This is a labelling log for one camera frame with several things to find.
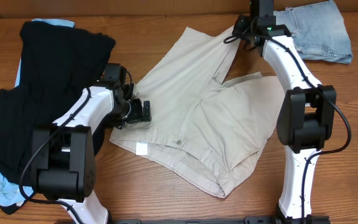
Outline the beige shorts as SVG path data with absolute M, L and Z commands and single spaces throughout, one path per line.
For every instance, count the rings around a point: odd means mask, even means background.
M 152 119 L 111 133 L 131 152 L 146 146 L 157 162 L 215 197 L 227 197 L 254 171 L 273 134 L 284 91 L 275 76 L 226 80 L 239 44 L 186 28 L 136 86 Z

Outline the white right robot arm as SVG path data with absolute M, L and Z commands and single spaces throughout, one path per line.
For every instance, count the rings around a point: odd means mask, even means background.
M 231 37 L 257 49 L 285 91 L 277 121 L 286 155 L 283 192 L 275 215 L 245 217 L 245 223 L 329 223 L 328 216 L 312 214 L 310 198 L 316 162 L 325 153 L 338 111 L 334 87 L 320 84 L 308 72 L 290 31 L 278 25 L 273 14 L 239 15 Z

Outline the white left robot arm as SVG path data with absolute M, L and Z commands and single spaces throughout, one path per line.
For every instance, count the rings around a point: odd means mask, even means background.
M 74 223 L 112 223 L 109 210 L 94 192 L 96 162 L 93 138 L 104 126 L 151 121 L 150 102 L 132 97 L 133 84 L 98 80 L 50 125 L 34 129 L 30 171 L 33 191 L 47 204 L 61 205 Z

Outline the black garment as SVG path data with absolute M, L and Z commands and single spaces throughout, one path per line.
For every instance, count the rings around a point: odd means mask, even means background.
M 12 184 L 30 185 L 24 167 L 32 132 L 63 116 L 104 72 L 116 41 L 102 33 L 25 22 L 19 84 L 0 90 L 0 173 Z

